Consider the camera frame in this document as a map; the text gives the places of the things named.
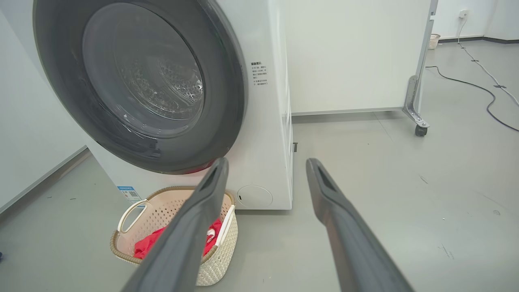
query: door glass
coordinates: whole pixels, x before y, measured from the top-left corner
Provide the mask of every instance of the door glass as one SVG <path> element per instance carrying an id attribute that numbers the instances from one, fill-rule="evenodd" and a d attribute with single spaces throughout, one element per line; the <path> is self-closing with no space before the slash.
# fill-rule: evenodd
<path id="1" fill-rule="evenodd" d="M 86 25 L 83 58 L 97 94 L 129 130 L 175 137 L 198 121 L 204 103 L 198 64 L 153 12 L 128 3 L 101 8 Z"/>

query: washing machine door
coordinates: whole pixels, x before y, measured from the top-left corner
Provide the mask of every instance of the washing machine door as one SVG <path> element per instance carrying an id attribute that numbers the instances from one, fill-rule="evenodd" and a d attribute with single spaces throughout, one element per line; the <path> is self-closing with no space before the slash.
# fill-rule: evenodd
<path id="1" fill-rule="evenodd" d="M 235 142 L 246 77 L 215 1 L 37 0 L 34 33 L 63 105 L 123 160 L 186 174 Z"/>

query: black cable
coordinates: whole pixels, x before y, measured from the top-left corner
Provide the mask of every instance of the black cable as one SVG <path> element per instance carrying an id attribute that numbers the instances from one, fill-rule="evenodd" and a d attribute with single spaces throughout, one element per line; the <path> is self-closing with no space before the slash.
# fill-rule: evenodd
<path id="1" fill-rule="evenodd" d="M 477 87 L 477 88 L 479 88 L 479 89 L 482 89 L 482 90 L 484 90 L 484 91 L 490 93 L 490 95 L 492 95 L 493 100 L 492 100 L 491 103 L 489 103 L 489 104 L 487 105 L 487 112 L 488 112 L 488 113 L 489 113 L 489 114 L 490 114 L 490 115 L 491 115 L 491 116 L 492 116 L 496 121 L 498 121 L 501 125 L 503 125 L 503 126 L 507 126 L 507 127 L 509 127 L 510 129 L 519 132 L 518 129 L 516 129 L 516 128 L 512 127 L 512 126 L 509 126 L 509 125 L 507 125 L 507 124 L 505 124 L 505 123 L 503 123 L 500 119 L 498 119 L 496 116 L 494 116 L 494 114 L 492 114 L 492 112 L 490 111 L 490 107 L 492 106 L 492 104 L 494 104 L 494 101 L 496 101 L 496 96 L 495 96 L 492 92 L 490 92 L 488 89 L 483 88 L 483 87 L 478 86 L 478 85 L 475 85 L 475 84 L 472 84 L 472 83 L 468 83 L 468 82 L 465 82 L 465 81 L 461 81 L 461 80 L 458 80 L 458 79 L 453 79 L 453 78 L 445 77 L 445 76 L 443 76 L 442 73 L 440 73 L 440 68 L 438 68 L 438 66 L 426 66 L 426 68 L 436 68 L 436 70 L 438 70 L 438 74 L 440 74 L 440 76 L 442 76 L 442 77 L 445 78 L 445 79 L 454 80 L 454 81 L 458 81 L 458 82 L 465 83 L 465 84 L 468 84 L 468 85 L 472 85 L 472 86 L 475 86 L 475 87 Z"/>

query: washing machine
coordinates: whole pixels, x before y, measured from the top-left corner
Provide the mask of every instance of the washing machine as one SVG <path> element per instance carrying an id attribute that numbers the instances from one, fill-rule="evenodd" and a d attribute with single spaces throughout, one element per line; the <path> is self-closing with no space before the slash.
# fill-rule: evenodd
<path id="1" fill-rule="evenodd" d="M 224 156 L 237 208 L 292 208 L 277 0 L 37 0 L 33 16 L 46 77 L 128 201 Z"/>

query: wall outlet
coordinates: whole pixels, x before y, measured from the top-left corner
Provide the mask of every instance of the wall outlet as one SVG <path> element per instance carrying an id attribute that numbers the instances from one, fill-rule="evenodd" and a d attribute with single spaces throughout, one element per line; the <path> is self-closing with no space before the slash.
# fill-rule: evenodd
<path id="1" fill-rule="evenodd" d="M 468 10 L 462 10 L 459 12 L 459 18 L 465 18 L 469 16 L 469 11 Z"/>

